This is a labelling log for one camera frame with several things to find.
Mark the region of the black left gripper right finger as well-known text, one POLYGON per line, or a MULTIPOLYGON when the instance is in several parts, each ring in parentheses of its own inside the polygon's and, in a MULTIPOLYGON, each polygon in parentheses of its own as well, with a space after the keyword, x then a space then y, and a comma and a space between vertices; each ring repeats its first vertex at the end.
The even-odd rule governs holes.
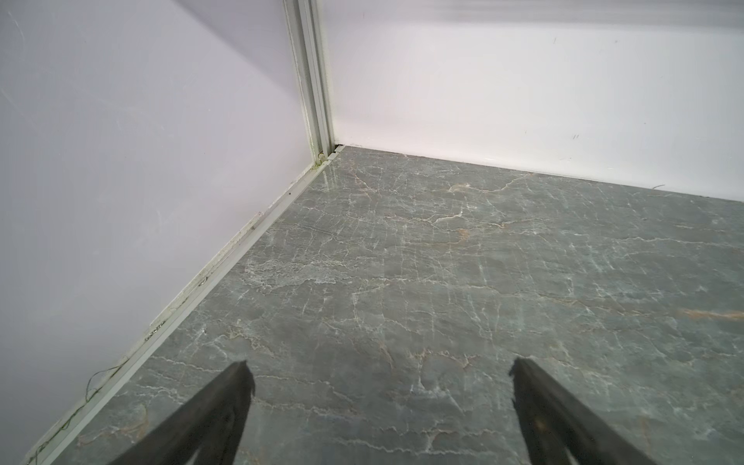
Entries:
POLYGON ((532 464, 651 464, 534 360, 510 369, 513 408, 532 464))

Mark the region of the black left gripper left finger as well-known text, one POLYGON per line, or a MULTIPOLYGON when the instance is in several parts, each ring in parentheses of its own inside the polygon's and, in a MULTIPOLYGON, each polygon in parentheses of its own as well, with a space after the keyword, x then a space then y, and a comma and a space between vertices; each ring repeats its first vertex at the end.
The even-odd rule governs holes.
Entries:
POLYGON ((231 465, 256 384, 247 362, 234 362, 114 464, 231 465))

